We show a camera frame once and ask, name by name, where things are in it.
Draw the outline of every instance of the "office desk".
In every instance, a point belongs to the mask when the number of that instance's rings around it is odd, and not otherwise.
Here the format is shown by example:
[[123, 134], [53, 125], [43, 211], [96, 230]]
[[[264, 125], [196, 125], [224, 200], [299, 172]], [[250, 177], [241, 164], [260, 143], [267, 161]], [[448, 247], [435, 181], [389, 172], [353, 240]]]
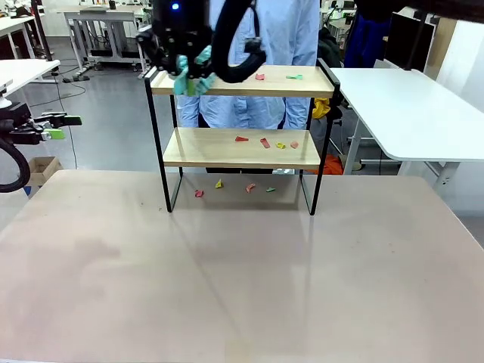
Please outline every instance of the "office desk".
[[[132, 23], [136, 28], [136, 19], [142, 18], [144, 15], [143, 7], [120, 5], [116, 10], [110, 10], [108, 6], [96, 6], [94, 8], [106, 8], [106, 11], [89, 11], [86, 9], [93, 8], [92, 6], [68, 6], [58, 8], [56, 12], [63, 14], [66, 20], [67, 28], [69, 29], [69, 37], [74, 48], [79, 70], [85, 70], [82, 58], [94, 62], [116, 62], [116, 63], [137, 63], [141, 64], [143, 73], [146, 69], [143, 51], [139, 44], [137, 49], [139, 58], [124, 57], [123, 51], [127, 47], [127, 39], [124, 31], [123, 23]], [[70, 20], [73, 22], [74, 34], [70, 31]], [[95, 49], [94, 38], [98, 37], [95, 22], [103, 22], [106, 24], [107, 38], [109, 39], [110, 51], [112, 56], [93, 55], [92, 51]], [[85, 42], [82, 39], [81, 32], [84, 35]]]
[[423, 180], [325, 176], [309, 217], [295, 175], [185, 178], [168, 214], [157, 174], [57, 172], [0, 234], [0, 356], [482, 363], [484, 252]]
[[25, 43], [29, 51], [30, 58], [34, 59], [36, 57], [33, 53], [32, 45], [30, 44], [30, 39], [25, 28], [25, 23], [31, 20], [35, 20], [35, 18], [34, 17], [18, 17], [17, 19], [12, 19], [11, 17], [0, 18], [0, 36], [8, 36], [8, 41], [10, 42], [10, 46], [11, 46], [12, 52], [14, 53], [15, 59], [18, 59], [18, 54], [17, 54], [17, 50], [15, 49], [14, 40], [12, 39], [11, 34], [19, 30], [22, 31], [23, 38], [25, 39]]
[[[424, 74], [402, 69], [332, 70], [359, 118], [345, 174], [351, 173], [365, 127], [392, 159], [427, 162], [438, 175], [436, 188], [448, 183], [459, 163], [484, 161], [484, 114]], [[404, 163], [401, 174], [407, 168]]]
[[7, 93], [4, 96], [8, 96], [24, 87], [27, 83], [39, 78], [49, 70], [53, 70], [59, 64], [61, 63], [58, 60], [51, 62], [43, 59], [0, 60], [0, 74], [8, 75], [8, 78], [13, 80], [7, 87]]

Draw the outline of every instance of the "person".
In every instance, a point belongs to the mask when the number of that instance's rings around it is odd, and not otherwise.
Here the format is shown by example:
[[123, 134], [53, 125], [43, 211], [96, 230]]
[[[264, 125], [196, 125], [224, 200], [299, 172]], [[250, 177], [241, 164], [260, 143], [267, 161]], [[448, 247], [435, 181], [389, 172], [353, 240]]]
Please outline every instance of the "person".
[[[224, 1], [210, 0], [212, 29]], [[266, 64], [316, 65], [319, 0], [258, 0], [256, 10]], [[253, 19], [254, 14], [248, 9], [232, 41], [229, 64], [241, 64], [247, 59], [244, 46], [247, 38], [255, 36]], [[304, 129], [310, 99], [204, 95], [178, 96], [177, 103], [183, 127]]]

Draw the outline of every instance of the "shelf tier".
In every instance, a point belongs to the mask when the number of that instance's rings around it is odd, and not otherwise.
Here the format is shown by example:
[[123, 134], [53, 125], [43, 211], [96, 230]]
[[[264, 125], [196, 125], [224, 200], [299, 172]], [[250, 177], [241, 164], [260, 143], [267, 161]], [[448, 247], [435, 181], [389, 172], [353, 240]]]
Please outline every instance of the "shelf tier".
[[[249, 141], [236, 142], [237, 136]], [[266, 138], [271, 147], [260, 142]], [[293, 149], [290, 143], [297, 141]], [[281, 142], [285, 149], [276, 144]], [[309, 131], [259, 129], [199, 129], [178, 127], [163, 155], [166, 166], [317, 169], [320, 157]]]
[[[334, 87], [319, 67], [261, 66], [258, 74], [265, 74], [264, 81], [256, 74], [242, 83], [226, 83], [217, 78], [207, 95], [217, 96], [269, 96], [332, 98]], [[302, 75], [302, 79], [286, 76]], [[166, 71], [160, 72], [151, 82], [154, 95], [172, 95], [174, 79]]]

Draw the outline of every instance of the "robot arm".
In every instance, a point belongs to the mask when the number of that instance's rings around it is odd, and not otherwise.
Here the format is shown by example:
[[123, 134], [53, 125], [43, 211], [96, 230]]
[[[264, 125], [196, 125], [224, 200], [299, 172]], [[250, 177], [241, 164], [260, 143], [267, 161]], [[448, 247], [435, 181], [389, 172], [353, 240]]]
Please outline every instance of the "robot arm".
[[26, 104], [4, 99], [2, 93], [5, 92], [4, 83], [0, 85], [0, 149], [15, 160], [20, 175], [12, 183], [0, 184], [0, 193], [16, 191], [30, 179], [29, 164], [16, 144], [37, 145], [41, 141], [64, 138], [64, 133], [58, 130], [60, 127], [82, 124], [80, 117], [68, 116], [65, 112], [43, 113], [34, 119]]
[[[256, 37], [246, 40], [245, 52], [250, 54], [248, 59], [230, 67], [228, 52], [231, 42], [248, 8], [255, 14]], [[215, 32], [209, 26], [209, 0], [156, 0], [153, 23], [140, 30], [137, 40], [154, 65], [173, 76], [179, 74], [177, 57], [187, 56], [190, 79], [205, 78], [215, 72], [226, 82], [243, 82], [265, 62], [256, 0], [226, 0]], [[212, 59], [196, 64], [195, 58], [208, 45], [212, 45]]]

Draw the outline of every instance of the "cardboard box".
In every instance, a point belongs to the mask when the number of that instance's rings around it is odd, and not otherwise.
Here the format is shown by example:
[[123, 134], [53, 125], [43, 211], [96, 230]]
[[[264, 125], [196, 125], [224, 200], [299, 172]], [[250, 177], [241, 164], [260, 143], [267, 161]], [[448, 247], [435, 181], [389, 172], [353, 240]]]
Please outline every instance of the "cardboard box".
[[30, 180], [26, 186], [38, 187], [44, 185], [56, 171], [63, 167], [57, 157], [34, 157], [29, 161]]

